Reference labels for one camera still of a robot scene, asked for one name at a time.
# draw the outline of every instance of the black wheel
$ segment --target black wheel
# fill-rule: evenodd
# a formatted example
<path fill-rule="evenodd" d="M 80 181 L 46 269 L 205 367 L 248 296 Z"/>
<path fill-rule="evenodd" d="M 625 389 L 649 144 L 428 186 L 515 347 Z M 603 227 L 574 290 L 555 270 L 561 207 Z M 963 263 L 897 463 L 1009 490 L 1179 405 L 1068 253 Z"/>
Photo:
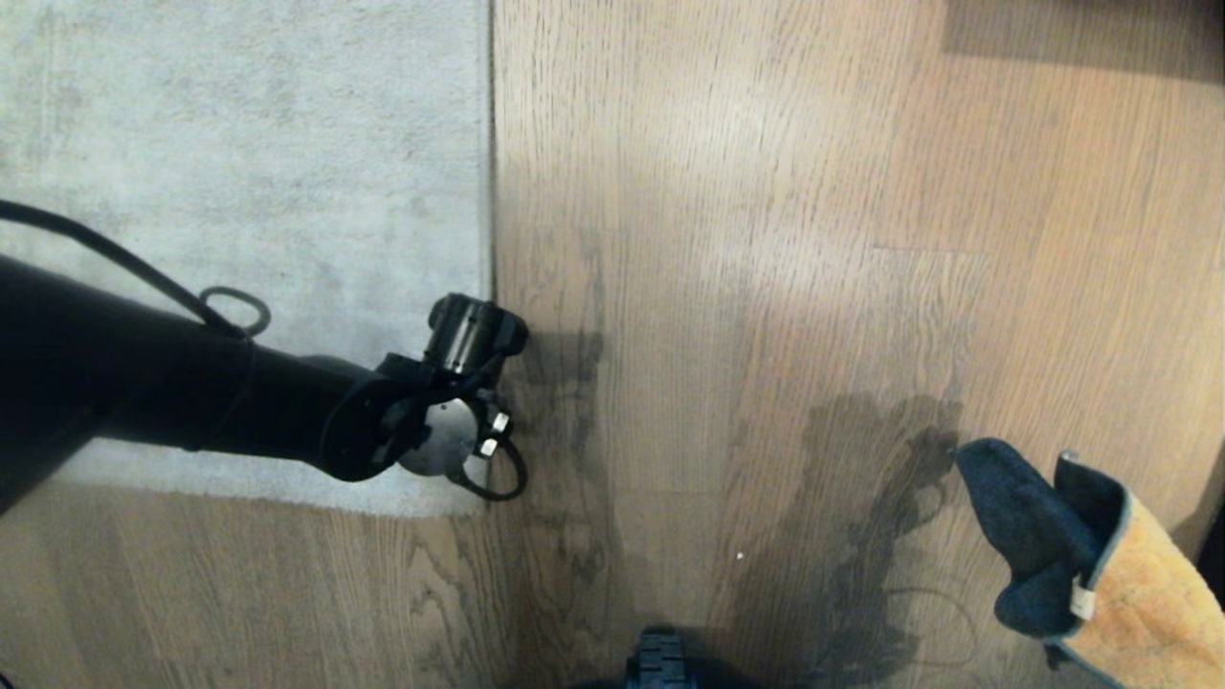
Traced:
<path fill-rule="evenodd" d="M 673 633 L 643 631 L 638 652 L 626 661 L 626 689 L 697 689 L 687 672 L 680 636 Z"/>

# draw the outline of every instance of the white carpet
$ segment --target white carpet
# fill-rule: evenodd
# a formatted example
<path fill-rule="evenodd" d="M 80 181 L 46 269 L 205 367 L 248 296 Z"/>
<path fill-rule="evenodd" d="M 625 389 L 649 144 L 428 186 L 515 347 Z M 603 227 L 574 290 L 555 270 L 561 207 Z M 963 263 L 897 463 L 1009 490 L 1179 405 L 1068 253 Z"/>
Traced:
<path fill-rule="evenodd" d="M 258 295 L 261 343 L 415 358 L 435 299 L 488 297 L 488 0 L 10 0 L 0 49 L 0 197 L 85 222 L 192 292 Z M 0 226 L 0 251 L 178 310 L 36 230 Z M 118 441 L 53 481 L 397 515 L 479 503 L 399 467 L 345 484 Z"/>

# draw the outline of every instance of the wooden floor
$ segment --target wooden floor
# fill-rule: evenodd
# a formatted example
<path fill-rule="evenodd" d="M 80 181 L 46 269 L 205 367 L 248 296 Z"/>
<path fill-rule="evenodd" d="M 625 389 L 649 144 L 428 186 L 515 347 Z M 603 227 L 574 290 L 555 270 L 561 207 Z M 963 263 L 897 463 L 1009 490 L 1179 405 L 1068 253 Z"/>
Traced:
<path fill-rule="evenodd" d="M 1219 6 L 500 2 L 527 497 L 407 521 L 51 483 L 0 519 L 0 668 L 556 688 L 668 622 L 771 687 L 1091 685 L 995 622 L 944 450 L 1076 447 L 1205 532 Z"/>

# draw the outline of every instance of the black robotic arm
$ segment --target black robotic arm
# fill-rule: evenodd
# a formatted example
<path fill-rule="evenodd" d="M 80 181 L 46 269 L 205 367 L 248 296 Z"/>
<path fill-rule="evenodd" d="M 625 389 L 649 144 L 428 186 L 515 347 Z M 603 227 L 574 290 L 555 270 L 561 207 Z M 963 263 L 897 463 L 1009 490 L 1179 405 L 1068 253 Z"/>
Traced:
<path fill-rule="evenodd" d="M 299 460 L 342 481 L 398 462 L 489 500 L 523 492 L 527 470 L 496 385 L 528 330 L 491 302 L 442 298 L 420 360 L 387 354 L 366 369 L 257 345 L 268 314 L 257 299 L 229 288 L 195 297 L 71 219 L 7 201 L 0 219 L 70 237 L 201 319 L 0 256 L 0 512 L 94 436 Z M 230 324 L 206 304 L 212 294 L 251 303 L 260 322 Z M 463 468 L 499 450 L 518 479 L 508 493 L 477 485 Z"/>

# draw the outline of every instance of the water stain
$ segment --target water stain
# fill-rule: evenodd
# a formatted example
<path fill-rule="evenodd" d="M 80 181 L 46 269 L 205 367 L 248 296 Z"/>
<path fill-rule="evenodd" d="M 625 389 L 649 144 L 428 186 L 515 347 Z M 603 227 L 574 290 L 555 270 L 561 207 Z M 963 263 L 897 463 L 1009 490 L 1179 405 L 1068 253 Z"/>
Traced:
<path fill-rule="evenodd" d="M 566 687 L 606 678 L 620 662 L 610 649 L 610 600 L 628 590 L 624 548 L 611 528 L 608 457 L 598 411 L 605 330 L 597 235 L 550 239 L 549 261 L 530 261 L 527 294 L 501 294 L 528 321 L 532 340 L 510 359 L 500 389 L 516 412 L 514 438 L 532 468 L 528 492 L 496 515 L 507 520 L 510 600 L 502 619 L 516 639 L 501 687 Z M 581 261 L 586 280 L 555 272 Z"/>
<path fill-rule="evenodd" d="M 962 622 L 959 634 L 974 636 L 957 597 L 888 582 L 891 571 L 921 565 L 899 541 L 948 503 L 960 409 L 920 396 L 881 411 L 846 395 L 810 413 L 801 485 L 736 585 L 730 634 L 745 638 L 735 660 L 746 671 L 774 687 L 862 687 L 914 664 L 968 662 L 973 644 L 957 657 L 920 657 L 925 633 L 899 622 L 915 601 L 935 598 Z"/>

